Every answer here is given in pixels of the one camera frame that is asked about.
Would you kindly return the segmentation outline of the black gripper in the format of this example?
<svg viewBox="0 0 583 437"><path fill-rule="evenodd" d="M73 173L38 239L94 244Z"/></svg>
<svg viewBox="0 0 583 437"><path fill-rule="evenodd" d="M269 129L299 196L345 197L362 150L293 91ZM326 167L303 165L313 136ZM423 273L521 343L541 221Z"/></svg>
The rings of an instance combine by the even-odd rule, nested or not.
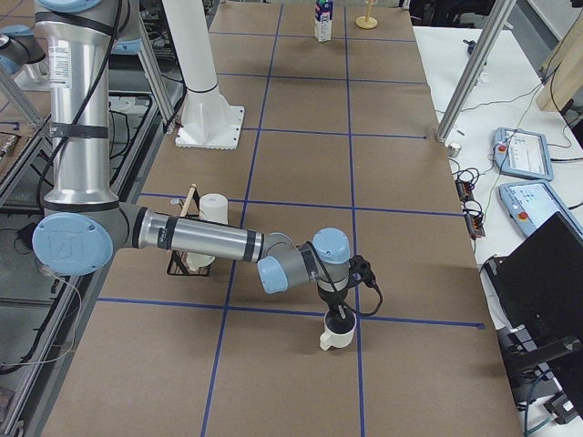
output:
<svg viewBox="0 0 583 437"><path fill-rule="evenodd" d="M318 295L320 299L328 305L330 310L336 307L334 310L334 323L337 326L345 326L347 323L346 313L343 308L346 306L345 298L347 293L348 289L346 288L337 291L328 291L318 287Z"/></svg>

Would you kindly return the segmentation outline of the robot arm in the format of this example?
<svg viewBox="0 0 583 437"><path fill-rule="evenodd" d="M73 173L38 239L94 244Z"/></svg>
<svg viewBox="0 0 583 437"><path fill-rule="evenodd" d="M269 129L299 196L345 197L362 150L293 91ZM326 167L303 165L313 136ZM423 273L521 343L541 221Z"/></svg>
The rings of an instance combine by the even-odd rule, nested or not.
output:
<svg viewBox="0 0 583 437"><path fill-rule="evenodd" d="M110 186L108 61L115 46L142 48L135 1L40 1L36 27L48 42L53 187L32 242L37 258L65 276L106 266L123 248L148 246L255 263L264 290L315 283L328 305L325 324L350 330L346 303L356 285L347 236L318 231L296 246L284 234L263 234L213 221L160 214L123 203Z"/></svg>

